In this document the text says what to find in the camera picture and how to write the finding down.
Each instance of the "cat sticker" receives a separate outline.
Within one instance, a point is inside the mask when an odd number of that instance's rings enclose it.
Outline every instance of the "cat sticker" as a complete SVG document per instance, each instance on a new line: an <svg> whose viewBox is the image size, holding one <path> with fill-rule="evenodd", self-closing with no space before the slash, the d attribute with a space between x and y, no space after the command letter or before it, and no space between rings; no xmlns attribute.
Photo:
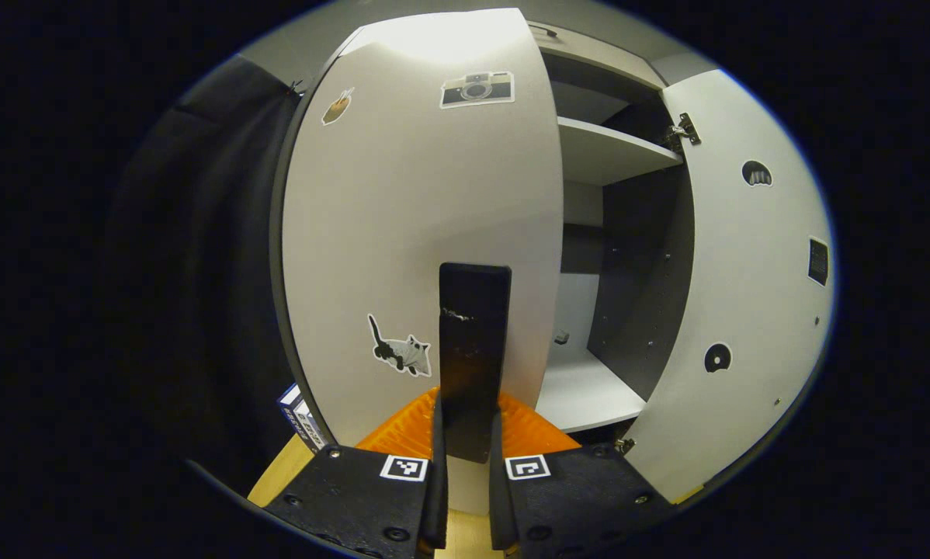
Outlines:
<svg viewBox="0 0 930 559"><path fill-rule="evenodd" d="M411 377L430 376L430 357L427 355L427 350L430 349L429 343L423 343L413 337L413 334L406 336L405 340L383 339L379 333L376 318L371 314L369 314L369 326L372 326L372 336L376 343L376 347L372 349L376 359L393 367L396 371L409 373Z"/></svg>
<svg viewBox="0 0 930 559"><path fill-rule="evenodd" d="M345 91L341 92L341 95L338 97L336 102L332 102L330 106L327 107L324 117L320 119L321 123L326 127L327 124L334 123L335 120L341 117L344 114L345 110L348 110L348 106L351 105L351 93L355 91L355 88L348 88Z"/></svg>

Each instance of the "white cabinet door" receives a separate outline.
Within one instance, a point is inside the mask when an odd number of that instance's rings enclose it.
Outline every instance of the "white cabinet door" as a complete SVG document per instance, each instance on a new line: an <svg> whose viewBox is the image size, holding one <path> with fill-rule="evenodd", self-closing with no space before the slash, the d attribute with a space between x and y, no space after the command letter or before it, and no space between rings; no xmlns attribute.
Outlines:
<svg viewBox="0 0 930 559"><path fill-rule="evenodd" d="M636 446L627 459L677 500L748 450L800 392L830 329L835 266L812 171L758 100L723 71L661 96L676 123L689 114L702 141L682 141L696 243L682 326L629 431ZM748 184L750 161L768 170L771 185ZM808 276L811 238L828 246L826 284ZM729 367L707 372L714 344L728 348Z"/></svg>
<svg viewBox="0 0 930 559"><path fill-rule="evenodd" d="M557 117L519 10L360 29L310 99L282 226L289 321L338 442L354 446L440 383L441 262L512 269L501 388L533 406L561 226ZM369 314L382 339L430 344L408 358L413 373L373 354Z"/></svg>

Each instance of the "square sticker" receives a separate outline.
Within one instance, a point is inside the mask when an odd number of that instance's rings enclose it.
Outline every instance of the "square sticker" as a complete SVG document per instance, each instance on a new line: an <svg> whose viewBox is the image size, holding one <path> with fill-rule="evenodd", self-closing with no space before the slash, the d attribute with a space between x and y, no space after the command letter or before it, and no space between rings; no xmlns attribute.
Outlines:
<svg viewBox="0 0 930 559"><path fill-rule="evenodd" d="M549 477L544 454L532 457L512 457L507 459L507 477L511 480L532 480L535 477Z"/></svg>
<svg viewBox="0 0 930 559"><path fill-rule="evenodd" d="M423 481L427 474L427 461L411 457L396 457L390 454L379 475L388 480Z"/></svg>

